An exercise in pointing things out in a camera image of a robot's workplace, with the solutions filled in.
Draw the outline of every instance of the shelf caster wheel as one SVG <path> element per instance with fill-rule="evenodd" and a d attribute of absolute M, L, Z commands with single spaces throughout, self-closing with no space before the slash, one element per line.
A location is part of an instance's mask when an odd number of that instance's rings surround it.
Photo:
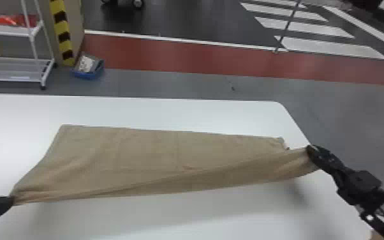
<path fill-rule="evenodd" d="M 143 0 L 133 0 L 133 6 L 136 9 L 142 9 L 144 5 Z"/>

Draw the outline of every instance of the concrete floor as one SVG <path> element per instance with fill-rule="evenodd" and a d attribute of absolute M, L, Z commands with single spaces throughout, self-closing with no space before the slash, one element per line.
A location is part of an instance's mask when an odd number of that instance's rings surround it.
<path fill-rule="evenodd" d="M 384 86 L 112 69 L 86 81 L 67 68 L 54 70 L 47 85 L 0 82 L 0 93 L 278 101 L 310 142 L 384 181 Z"/>

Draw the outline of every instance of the white floor marking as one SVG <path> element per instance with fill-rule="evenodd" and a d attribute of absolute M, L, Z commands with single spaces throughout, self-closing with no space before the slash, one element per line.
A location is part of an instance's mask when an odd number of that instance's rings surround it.
<path fill-rule="evenodd" d="M 296 6 L 295 1 L 287 1 L 287 0 L 252 0 L 259 3 L 274 3 L 278 5 L 285 5 L 285 6 Z M 299 8 L 307 8 L 303 4 L 299 4 Z"/>
<path fill-rule="evenodd" d="M 184 39 L 184 38 L 168 38 L 164 36 L 151 36 L 151 35 L 140 35 L 140 34 L 131 34 L 131 33 L 114 33 L 114 32 L 96 31 L 96 30 L 90 30 L 90 29 L 85 29 L 85 34 L 117 36 L 117 37 L 123 37 L 123 38 L 139 38 L 139 39 L 158 40 L 158 41 L 176 41 L 181 43 L 195 43 L 195 44 L 221 46 L 221 47 L 236 47 L 241 49 L 259 49 L 259 50 L 268 50 L 268 51 L 273 51 L 275 49 L 275 47 L 265 47 L 265 46 L 257 46 L 257 45 L 221 43 L 218 41 L 201 41 L 201 40 L 192 40 L 192 39 Z"/>
<path fill-rule="evenodd" d="M 256 17 L 256 20 L 260 22 L 264 27 L 273 29 L 284 29 L 287 21 L 278 19 L 266 19 L 263 17 Z M 323 34 L 330 36 L 342 36 L 345 38 L 354 38 L 353 35 L 347 33 L 339 27 L 330 27 L 316 24 L 304 24 L 301 22 L 292 22 L 289 26 L 289 31 L 298 31 L 303 33 Z"/>
<path fill-rule="evenodd" d="M 362 30 L 365 30 L 369 34 L 375 36 L 376 38 L 380 39 L 381 41 L 384 41 L 384 33 L 381 31 L 367 25 L 366 23 L 352 17 L 351 15 L 333 7 L 324 6 L 324 8 L 328 11 L 331 11 L 333 14 L 337 15 L 338 17 L 341 17 L 348 22 L 351 22 L 352 24 L 356 25 L 357 27 L 361 28 Z"/>
<path fill-rule="evenodd" d="M 289 37 L 285 37 L 282 44 L 288 50 L 296 50 L 301 52 L 317 52 L 322 54 L 333 54 L 341 56 L 384 59 L 383 54 L 380 54 L 378 51 L 368 46 Z"/>
<path fill-rule="evenodd" d="M 249 3 L 241 3 L 241 5 L 248 11 L 257 11 L 260 13 L 269 13 L 269 14 L 275 14 L 275 15 L 288 16 L 288 17 L 292 14 L 292 10 L 287 10 L 284 8 L 273 8 L 270 6 L 262 6 L 262 5 L 249 4 Z M 320 21 L 327 22 L 325 18 L 318 15 L 317 13 L 309 13 L 307 11 L 297 11 L 295 14 L 295 18 L 297 17 L 301 19 L 313 19 L 313 20 L 320 20 Z"/>

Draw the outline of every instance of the yellow and black striped pole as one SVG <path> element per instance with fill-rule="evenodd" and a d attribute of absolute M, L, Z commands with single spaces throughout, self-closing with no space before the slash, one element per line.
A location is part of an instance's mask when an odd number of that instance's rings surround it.
<path fill-rule="evenodd" d="M 64 0 L 50 0 L 50 11 L 54 16 L 55 34 L 58 39 L 59 50 L 63 57 L 63 63 L 67 66 L 73 66 L 75 64 L 75 56 L 70 38 L 70 27 Z"/>

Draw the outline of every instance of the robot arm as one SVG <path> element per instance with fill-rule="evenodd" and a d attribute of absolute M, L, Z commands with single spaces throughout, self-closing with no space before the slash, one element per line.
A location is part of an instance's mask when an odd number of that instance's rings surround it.
<path fill-rule="evenodd" d="M 381 181 L 368 171 L 349 169 L 325 148 L 309 145 L 306 150 L 311 161 L 334 178 L 338 195 L 349 205 L 357 206 L 361 219 L 384 237 L 384 190 L 381 189 Z"/>

